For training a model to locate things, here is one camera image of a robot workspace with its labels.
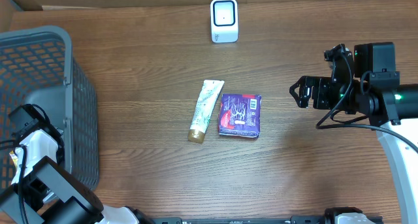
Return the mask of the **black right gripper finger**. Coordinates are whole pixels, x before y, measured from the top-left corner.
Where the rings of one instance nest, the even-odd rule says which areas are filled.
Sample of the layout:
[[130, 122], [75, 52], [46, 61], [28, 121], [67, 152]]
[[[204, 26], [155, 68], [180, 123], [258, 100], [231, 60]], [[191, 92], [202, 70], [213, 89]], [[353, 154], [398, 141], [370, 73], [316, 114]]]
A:
[[311, 88], [315, 86], [314, 76], [302, 76], [294, 85], [294, 88]]
[[292, 86], [292, 87], [289, 88], [289, 93], [294, 98], [298, 107], [308, 108], [309, 100], [310, 100], [310, 87], [306, 87], [306, 86], [294, 87], [294, 86]]

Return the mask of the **purple Carefree pad pack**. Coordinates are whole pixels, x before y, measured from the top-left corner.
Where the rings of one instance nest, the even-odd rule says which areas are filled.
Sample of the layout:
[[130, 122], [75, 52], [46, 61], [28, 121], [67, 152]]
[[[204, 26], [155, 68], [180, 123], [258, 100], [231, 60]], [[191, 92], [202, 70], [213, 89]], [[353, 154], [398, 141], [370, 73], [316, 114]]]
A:
[[261, 100], [260, 95], [224, 93], [218, 116], [219, 135], [258, 138], [261, 132]]

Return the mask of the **white tube with gold cap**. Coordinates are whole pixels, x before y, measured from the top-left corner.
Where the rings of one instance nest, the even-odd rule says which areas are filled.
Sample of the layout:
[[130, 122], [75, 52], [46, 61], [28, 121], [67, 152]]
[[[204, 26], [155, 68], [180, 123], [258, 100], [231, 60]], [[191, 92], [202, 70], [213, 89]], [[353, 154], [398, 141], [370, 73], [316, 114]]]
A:
[[203, 82], [189, 128], [188, 141], [203, 143], [212, 112], [224, 83], [222, 80], [205, 80]]

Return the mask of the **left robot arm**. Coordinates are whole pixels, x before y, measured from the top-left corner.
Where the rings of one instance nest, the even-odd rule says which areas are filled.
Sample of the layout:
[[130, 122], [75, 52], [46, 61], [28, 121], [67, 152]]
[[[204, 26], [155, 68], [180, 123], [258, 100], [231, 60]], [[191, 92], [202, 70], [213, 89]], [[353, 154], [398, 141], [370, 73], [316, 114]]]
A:
[[1, 194], [1, 211], [16, 223], [153, 223], [137, 209], [104, 205], [58, 165], [63, 141], [40, 106], [23, 104], [9, 118], [18, 130], [2, 148], [12, 149], [18, 162], [11, 185]]

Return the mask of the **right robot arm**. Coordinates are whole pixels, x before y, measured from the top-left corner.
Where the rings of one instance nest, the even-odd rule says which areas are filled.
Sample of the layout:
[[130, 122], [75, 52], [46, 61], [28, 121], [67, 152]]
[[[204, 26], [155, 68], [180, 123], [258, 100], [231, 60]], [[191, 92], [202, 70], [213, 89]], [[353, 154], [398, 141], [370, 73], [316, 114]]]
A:
[[417, 222], [417, 84], [401, 84], [393, 42], [339, 44], [324, 52], [330, 77], [301, 76], [289, 92], [300, 108], [327, 110], [316, 129], [375, 131], [391, 169], [403, 223]]

